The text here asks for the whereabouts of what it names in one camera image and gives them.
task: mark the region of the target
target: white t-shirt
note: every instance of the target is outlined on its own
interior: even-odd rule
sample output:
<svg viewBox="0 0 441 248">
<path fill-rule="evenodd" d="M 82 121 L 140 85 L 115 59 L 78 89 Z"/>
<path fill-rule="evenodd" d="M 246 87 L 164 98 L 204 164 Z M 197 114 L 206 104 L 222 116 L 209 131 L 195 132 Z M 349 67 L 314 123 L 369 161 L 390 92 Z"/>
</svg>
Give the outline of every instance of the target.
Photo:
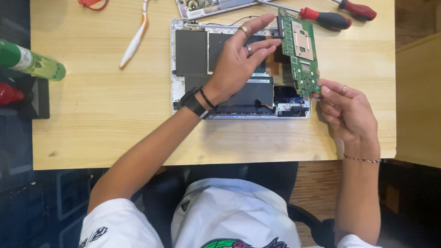
<svg viewBox="0 0 441 248">
<path fill-rule="evenodd" d="M 300 248 L 285 201 L 273 191 L 240 179 L 192 183 L 173 216 L 174 248 Z M 97 206 L 83 220 L 80 248 L 162 248 L 145 215 L 127 199 Z M 338 248 L 373 248 L 356 235 Z"/>
</svg>

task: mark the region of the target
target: green bottle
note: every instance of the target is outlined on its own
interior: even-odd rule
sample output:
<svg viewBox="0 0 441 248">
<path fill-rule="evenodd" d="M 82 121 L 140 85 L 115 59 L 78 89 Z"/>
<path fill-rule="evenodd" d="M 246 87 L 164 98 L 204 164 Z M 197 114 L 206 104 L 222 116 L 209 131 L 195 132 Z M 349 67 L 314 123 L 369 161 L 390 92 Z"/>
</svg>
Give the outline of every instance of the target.
<svg viewBox="0 0 441 248">
<path fill-rule="evenodd" d="M 63 64 L 2 39 L 0 66 L 52 81 L 60 81 L 66 75 Z"/>
</svg>

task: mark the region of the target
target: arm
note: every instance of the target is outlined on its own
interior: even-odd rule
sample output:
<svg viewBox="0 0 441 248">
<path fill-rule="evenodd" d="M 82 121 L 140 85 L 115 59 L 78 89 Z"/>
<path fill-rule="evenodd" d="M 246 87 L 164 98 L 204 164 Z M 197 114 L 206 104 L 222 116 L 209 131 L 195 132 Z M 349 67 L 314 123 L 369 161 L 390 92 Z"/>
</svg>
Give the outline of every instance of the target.
<svg viewBox="0 0 441 248">
<path fill-rule="evenodd" d="M 344 153 L 351 158 L 379 160 L 377 120 L 366 96 L 344 85 L 321 80 L 323 117 L 337 138 L 344 142 Z M 375 245 L 380 233 L 378 202 L 378 163 L 343 160 L 336 203 L 335 245 L 348 234 Z"/>
<path fill-rule="evenodd" d="M 243 25 L 253 34 L 273 19 L 273 14 L 266 14 Z M 246 40 L 245 32 L 239 30 L 226 41 L 213 76 L 203 87 L 206 97 L 213 105 L 228 100 L 238 92 L 256 67 L 280 45 L 280 39 L 252 43 L 252 56 L 248 58 L 248 50 L 243 47 Z M 196 94 L 196 99 L 206 110 L 211 110 L 200 92 Z M 130 199 L 152 178 L 199 121 L 200 118 L 195 113 L 183 107 L 132 147 L 95 184 L 90 193 L 87 213 L 111 199 Z"/>
</svg>

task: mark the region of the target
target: black chair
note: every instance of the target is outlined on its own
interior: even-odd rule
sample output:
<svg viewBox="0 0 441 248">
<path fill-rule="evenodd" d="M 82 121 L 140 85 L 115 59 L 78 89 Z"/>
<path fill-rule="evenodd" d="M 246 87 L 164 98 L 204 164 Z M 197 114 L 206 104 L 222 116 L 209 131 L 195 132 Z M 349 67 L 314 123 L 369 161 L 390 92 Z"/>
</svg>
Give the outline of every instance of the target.
<svg viewBox="0 0 441 248">
<path fill-rule="evenodd" d="M 298 162 L 168 166 L 166 171 L 155 175 L 137 192 L 132 201 L 142 194 L 146 209 L 144 214 L 164 247 L 171 248 L 170 227 L 173 214 L 191 183 L 205 178 L 243 179 L 280 195 L 288 204 L 288 216 L 291 220 L 305 223 L 311 228 L 312 238 L 318 245 L 334 248 L 334 219 L 321 222 L 303 208 L 288 203 L 297 177 L 297 168 Z"/>
</svg>

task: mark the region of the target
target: shirt sleeve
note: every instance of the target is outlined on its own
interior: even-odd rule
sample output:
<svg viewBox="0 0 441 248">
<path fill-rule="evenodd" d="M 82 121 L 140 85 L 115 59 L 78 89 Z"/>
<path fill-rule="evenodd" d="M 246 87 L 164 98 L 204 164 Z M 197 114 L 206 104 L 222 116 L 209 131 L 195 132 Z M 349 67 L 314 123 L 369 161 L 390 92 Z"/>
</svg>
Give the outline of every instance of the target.
<svg viewBox="0 0 441 248">
<path fill-rule="evenodd" d="M 337 248 L 381 248 L 361 240 L 357 235 L 348 234 L 338 242 Z"/>
<path fill-rule="evenodd" d="M 79 247 L 164 246 L 146 216 L 130 200 L 112 199 L 97 206 L 84 218 Z"/>
</svg>

